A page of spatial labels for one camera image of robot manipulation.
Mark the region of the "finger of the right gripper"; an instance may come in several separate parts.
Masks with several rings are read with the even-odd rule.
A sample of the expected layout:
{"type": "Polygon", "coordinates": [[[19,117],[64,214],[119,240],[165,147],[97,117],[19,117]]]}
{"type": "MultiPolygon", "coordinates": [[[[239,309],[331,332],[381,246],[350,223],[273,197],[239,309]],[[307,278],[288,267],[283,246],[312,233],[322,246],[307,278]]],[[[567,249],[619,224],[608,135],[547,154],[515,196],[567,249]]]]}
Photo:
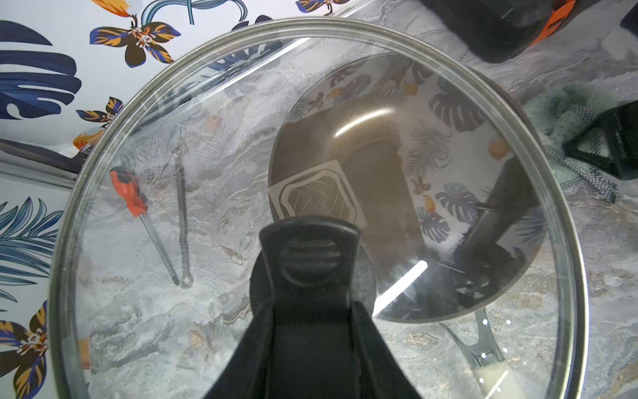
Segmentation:
{"type": "Polygon", "coordinates": [[[565,155],[620,181],[637,179],[637,101],[604,111],[563,144],[565,155]]]}

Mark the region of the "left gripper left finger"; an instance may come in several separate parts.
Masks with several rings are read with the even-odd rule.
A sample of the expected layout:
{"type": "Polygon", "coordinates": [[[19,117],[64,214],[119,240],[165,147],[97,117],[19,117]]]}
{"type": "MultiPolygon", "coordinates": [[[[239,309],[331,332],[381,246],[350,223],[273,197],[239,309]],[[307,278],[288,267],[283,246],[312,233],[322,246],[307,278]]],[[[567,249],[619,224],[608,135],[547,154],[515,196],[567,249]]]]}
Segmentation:
{"type": "Polygon", "coordinates": [[[206,399],[267,397],[273,326],[272,304],[266,303],[254,315],[228,365],[204,396],[206,399]]]}

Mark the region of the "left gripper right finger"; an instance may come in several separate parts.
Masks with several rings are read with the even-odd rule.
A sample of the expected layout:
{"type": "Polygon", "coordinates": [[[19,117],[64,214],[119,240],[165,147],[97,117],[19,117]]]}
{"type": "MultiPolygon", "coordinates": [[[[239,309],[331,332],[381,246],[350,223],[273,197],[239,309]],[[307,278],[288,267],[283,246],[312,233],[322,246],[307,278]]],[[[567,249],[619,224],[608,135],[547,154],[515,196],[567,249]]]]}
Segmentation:
{"type": "Polygon", "coordinates": [[[352,342],[359,398],[420,398],[361,302],[352,304],[352,342]]]}

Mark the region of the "glass pot lid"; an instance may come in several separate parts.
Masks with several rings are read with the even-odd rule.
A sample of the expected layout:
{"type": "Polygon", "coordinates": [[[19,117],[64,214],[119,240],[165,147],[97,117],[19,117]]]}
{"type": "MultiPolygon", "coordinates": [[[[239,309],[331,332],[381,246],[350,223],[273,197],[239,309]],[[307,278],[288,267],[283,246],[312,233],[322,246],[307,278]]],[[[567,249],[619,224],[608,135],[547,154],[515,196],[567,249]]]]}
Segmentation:
{"type": "Polygon", "coordinates": [[[84,164],[53,260],[63,398],[577,398],[578,237],[490,79],[342,18],[168,66],[84,164]]]}

